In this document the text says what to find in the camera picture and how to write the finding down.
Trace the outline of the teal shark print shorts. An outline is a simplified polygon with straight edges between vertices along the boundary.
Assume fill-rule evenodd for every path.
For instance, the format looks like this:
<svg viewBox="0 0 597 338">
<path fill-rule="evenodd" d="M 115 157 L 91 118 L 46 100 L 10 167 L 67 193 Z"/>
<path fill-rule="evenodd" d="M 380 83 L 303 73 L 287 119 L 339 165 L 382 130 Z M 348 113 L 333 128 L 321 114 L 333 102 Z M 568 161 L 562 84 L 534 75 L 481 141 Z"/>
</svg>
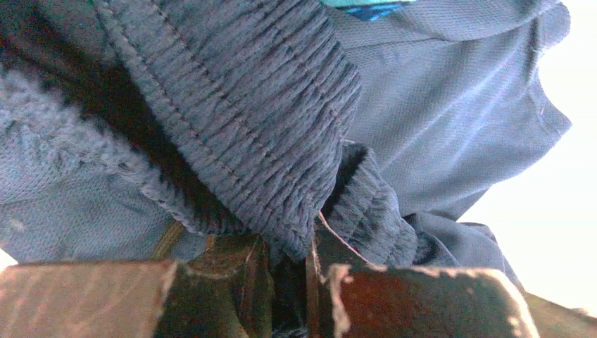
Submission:
<svg viewBox="0 0 597 338">
<path fill-rule="evenodd" d="M 404 9 L 415 0 L 321 0 L 320 2 L 359 20 L 375 21 Z"/>
</svg>

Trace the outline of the navy blue shorts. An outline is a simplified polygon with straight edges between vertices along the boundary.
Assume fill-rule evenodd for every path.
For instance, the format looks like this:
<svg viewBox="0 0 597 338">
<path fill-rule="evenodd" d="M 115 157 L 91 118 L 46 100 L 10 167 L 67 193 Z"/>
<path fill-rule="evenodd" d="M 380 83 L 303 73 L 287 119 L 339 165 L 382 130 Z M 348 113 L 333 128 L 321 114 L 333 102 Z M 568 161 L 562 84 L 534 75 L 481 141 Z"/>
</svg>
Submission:
<svg viewBox="0 0 597 338">
<path fill-rule="evenodd" d="M 380 265 L 517 280 L 460 216 L 570 121 L 537 66 L 561 1 L 2 1 L 1 248 L 143 259 L 167 228 L 260 234 L 302 260 L 323 214 Z"/>
</svg>

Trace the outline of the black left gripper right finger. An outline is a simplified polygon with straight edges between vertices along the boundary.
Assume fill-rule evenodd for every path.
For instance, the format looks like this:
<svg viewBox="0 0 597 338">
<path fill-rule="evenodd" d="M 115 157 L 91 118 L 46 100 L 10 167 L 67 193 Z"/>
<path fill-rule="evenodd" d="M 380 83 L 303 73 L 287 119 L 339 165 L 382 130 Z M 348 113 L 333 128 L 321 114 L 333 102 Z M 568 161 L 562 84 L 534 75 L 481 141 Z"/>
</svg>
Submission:
<svg viewBox="0 0 597 338">
<path fill-rule="evenodd" d="M 375 265 L 323 219 L 306 259 L 310 337 L 538 337 L 500 271 Z"/>
</svg>

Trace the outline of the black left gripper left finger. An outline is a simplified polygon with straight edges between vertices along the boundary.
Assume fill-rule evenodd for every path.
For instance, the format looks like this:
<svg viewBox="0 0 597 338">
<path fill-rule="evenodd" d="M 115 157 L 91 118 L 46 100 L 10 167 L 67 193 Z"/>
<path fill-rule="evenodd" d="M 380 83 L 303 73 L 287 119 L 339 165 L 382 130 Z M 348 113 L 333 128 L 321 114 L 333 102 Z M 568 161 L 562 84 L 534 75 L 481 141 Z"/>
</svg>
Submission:
<svg viewBox="0 0 597 338">
<path fill-rule="evenodd" d="M 270 337 L 268 246 L 222 237 L 188 263 L 93 261 L 1 271 L 2 337 Z"/>
</svg>

